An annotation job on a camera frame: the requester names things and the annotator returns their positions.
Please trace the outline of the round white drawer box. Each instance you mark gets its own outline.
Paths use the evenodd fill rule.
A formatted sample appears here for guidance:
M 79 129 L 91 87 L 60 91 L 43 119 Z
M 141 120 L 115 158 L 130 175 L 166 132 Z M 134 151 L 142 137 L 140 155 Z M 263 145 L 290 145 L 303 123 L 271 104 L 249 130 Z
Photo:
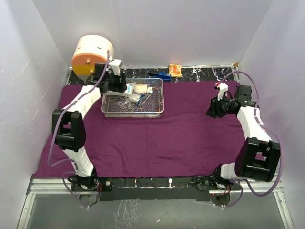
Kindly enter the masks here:
M 107 51 L 114 57 L 112 43 L 100 35 L 85 35 L 81 37 L 76 46 L 71 60 L 74 73 L 81 80 L 86 79 L 95 73 L 96 63 L 106 63 Z

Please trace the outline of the wire mesh metal tray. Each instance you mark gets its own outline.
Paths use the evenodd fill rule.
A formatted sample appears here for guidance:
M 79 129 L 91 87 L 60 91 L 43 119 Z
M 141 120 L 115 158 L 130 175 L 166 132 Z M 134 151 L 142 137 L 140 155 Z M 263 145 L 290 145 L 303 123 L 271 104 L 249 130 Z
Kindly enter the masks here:
M 109 118 L 158 118 L 164 111 L 163 80 L 160 78 L 126 79 L 128 95 L 102 98 L 101 111 Z

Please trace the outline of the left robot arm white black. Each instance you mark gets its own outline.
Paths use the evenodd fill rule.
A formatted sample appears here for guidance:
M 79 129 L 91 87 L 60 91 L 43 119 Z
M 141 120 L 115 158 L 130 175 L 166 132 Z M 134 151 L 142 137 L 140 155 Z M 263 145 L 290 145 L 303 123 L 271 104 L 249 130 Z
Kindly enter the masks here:
M 55 109 L 52 113 L 48 166 L 57 165 L 51 162 L 51 158 L 54 146 L 58 146 L 74 169 L 70 172 L 69 182 L 87 190 L 95 190 L 99 182 L 96 169 L 85 149 L 86 131 L 83 120 L 103 93 L 123 93 L 127 90 L 126 77 L 121 74 L 120 65 L 121 61 L 118 59 L 107 64 L 95 64 L 94 72 L 85 79 L 85 84 L 76 97 L 63 109 Z

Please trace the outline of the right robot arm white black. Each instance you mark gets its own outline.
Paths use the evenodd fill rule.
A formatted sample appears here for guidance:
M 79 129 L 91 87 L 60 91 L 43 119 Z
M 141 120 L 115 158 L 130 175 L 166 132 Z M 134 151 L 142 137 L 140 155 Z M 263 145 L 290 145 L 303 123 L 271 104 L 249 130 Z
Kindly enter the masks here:
M 214 87 L 218 95 L 211 99 L 206 115 L 212 118 L 235 115 L 241 124 L 245 142 L 235 162 L 219 165 L 210 175 L 213 185 L 224 189 L 230 180 L 244 178 L 272 181 L 281 156 L 280 145 L 262 128 L 259 109 L 251 97 L 252 88 L 238 85 L 235 94 L 231 95 L 225 83 L 216 83 Z

